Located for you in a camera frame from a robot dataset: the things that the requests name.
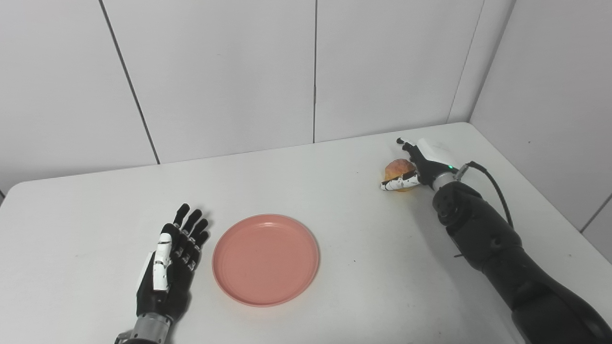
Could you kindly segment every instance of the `robot finger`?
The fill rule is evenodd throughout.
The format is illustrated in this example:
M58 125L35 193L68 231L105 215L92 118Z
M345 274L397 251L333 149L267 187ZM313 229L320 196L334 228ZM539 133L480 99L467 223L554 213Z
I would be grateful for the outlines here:
M188 241L189 241L189 237L185 234L185 231L182 231L181 234L179 235L179 239L176 242L176 246L174 247L174 250L172 252L175 258L179 258L180 256L183 255L183 251L185 250L185 247L187 246Z
M183 224L183 219L185 218L188 212L189 212L189 204L183 203L183 205L176 212L176 216L174 218L173 224L176 228L181 227L181 225Z
M166 223L166 225L162 228L162 233L170 234L170 238L172 238L172 248L176 246L176 242L178 240L181 232L178 228L176 228L175 223Z
M193 229L193 225L195 225L196 221L198 221L202 217L202 211L199 209L195 209L191 215L185 221L185 225L183 226L183 231L189 235Z
M410 171L402 174L399 177L384 181L381 183L383 190L400 190L407 189L419 185L419 179L416 171Z
M193 231L190 236L194 238L198 237L200 233L202 233L202 231L206 229L206 227L208 227L208 220L201 219L200 222L198 222L193 228Z
M198 233L198 235L194 237L196 247L202 249L202 245L204 245L204 243L208 240L210 236L211 234L208 233L208 231L202 231Z
M210 237L210 234L207 231L203 231L196 239L195 239L195 247L193 248L193 253L191 254L191 259L189 263L187 263L187 267L194 271L200 262L201 248Z
M189 259L191 258L192 254L193 254L193 249L195 247L195 241L193 240L193 238L190 238L186 245L185 245L185 250L183 250L183 254L181 256L181 261L184 264L189 263Z

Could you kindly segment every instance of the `robotic hand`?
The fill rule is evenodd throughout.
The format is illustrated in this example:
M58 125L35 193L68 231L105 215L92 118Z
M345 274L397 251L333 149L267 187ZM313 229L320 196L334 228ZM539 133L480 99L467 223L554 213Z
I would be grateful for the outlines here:
M187 310L193 273L202 245L209 237L208 221L198 222L202 217L199 209L189 215L181 228L188 212L189 205L183 204L174 222L163 227L157 250L151 255L136 293L138 319L134 329L119 334L115 344L163 344L170 326Z
M578 295L540 268L523 250L514 231L506 201L491 174L476 162L456 169L447 150L419 140L404 142L416 170L385 181L383 190L423 184L436 193L438 220L461 256L483 272L512 312L512 320L527 344L611 344L612 330ZM506 219L474 189L461 182L469 168L489 178L499 194Z

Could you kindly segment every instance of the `black cable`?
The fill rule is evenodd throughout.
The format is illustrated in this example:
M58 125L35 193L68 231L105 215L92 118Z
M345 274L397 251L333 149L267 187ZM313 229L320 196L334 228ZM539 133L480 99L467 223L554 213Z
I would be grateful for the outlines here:
M501 192L499 185L497 184L497 182L495 181L491 173L489 173L489 171L487 171L487 169L484 166L482 166L481 164L475 161L470 161L466 165L479 170L480 172L484 173L489 178L489 180L493 184L493 187L495 188L495 191L497 191L498 193L499 200L501 201L502 207L504 207L504 212L506 213L506 221L508 221L508 224L510 225L510 227L514 228L514 223L512 223L512 216L510 216L510 210L508 209L508 204L506 203L504 194Z

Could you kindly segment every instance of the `table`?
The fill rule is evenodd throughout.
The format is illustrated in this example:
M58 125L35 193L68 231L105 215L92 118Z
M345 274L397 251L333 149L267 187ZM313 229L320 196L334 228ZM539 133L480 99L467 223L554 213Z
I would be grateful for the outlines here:
M24 182L0 207L0 324L6 343L112 343L135 321L144 257L187 202L204 209L193 299L174 343L522 343L507 307L458 253L433 192L383 192L384 167L406 157L398 136L446 144L495 176L524 247L612 323L612 266L470 124L385 133L188 162ZM485 176L464 181L501 212ZM215 283L212 251L248 216L307 226L321 264L285 304L254 308Z

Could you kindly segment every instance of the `white wall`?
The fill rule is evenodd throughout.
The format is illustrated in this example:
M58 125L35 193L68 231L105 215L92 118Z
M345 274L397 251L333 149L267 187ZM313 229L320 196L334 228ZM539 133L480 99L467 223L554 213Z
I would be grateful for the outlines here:
M510 2L105 5L172 162L465 120ZM0 26L0 190L155 163L97 2L5 1Z
M0 190L155 163L95 1L0 2Z
M471 119L578 229L612 193L611 33L610 1L517 0Z
M510 1L484 4L319 0L315 140L446 123L458 88L467 120Z
M105 5L162 163L312 142L314 0Z

